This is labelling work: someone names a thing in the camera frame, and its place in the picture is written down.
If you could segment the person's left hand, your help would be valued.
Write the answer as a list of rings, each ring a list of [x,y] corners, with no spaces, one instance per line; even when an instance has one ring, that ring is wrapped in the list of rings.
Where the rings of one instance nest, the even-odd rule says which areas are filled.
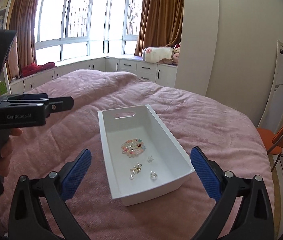
[[[23,133],[22,129],[14,128],[11,130],[9,139],[7,142],[2,146],[0,150],[0,176],[6,177],[9,174],[10,168],[10,161],[11,161],[11,154],[13,152],[13,145],[12,145],[12,137],[19,137]]]

